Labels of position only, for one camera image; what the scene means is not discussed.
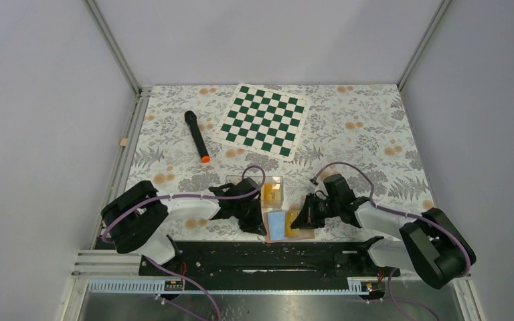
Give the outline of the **tan leather card holder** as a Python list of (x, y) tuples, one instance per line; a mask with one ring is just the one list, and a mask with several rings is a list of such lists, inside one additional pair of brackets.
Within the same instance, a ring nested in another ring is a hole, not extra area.
[(302, 242), (315, 239), (314, 229), (293, 229), (292, 223), (299, 214), (295, 211), (273, 211), (264, 214), (267, 243)]

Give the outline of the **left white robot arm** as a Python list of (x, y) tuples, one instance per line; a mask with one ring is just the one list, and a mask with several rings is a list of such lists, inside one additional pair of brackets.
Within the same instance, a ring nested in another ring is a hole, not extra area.
[(119, 254), (137, 253), (155, 262), (166, 275), (181, 265), (178, 249), (162, 224), (181, 219), (218, 220), (234, 217), (246, 233), (265, 235), (260, 186), (246, 177), (200, 192), (159, 195), (150, 181), (141, 181), (101, 211), (102, 241)]

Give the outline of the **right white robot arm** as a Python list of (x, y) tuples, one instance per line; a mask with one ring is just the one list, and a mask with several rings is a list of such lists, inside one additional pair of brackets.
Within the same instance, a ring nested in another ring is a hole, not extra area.
[(372, 229), (392, 239), (374, 237), (363, 243), (357, 267), (368, 276), (381, 268), (415, 272), (429, 286), (440, 289), (464, 276), (476, 262), (471, 246), (446, 213), (431, 208), (419, 215), (397, 214), (374, 205), (369, 197), (355, 195), (340, 174), (327, 177), (323, 188), (309, 193), (291, 223), (293, 229), (319, 229), (328, 218), (360, 229)]

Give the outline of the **clear acrylic card box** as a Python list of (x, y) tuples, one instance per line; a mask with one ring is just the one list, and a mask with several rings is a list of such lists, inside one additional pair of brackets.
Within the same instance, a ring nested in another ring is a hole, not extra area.
[[(242, 179), (251, 178), (258, 186), (262, 177), (257, 175), (228, 175), (226, 183), (238, 184)], [(284, 201), (284, 180), (282, 176), (266, 176), (260, 190), (260, 200), (263, 209), (280, 210)]]

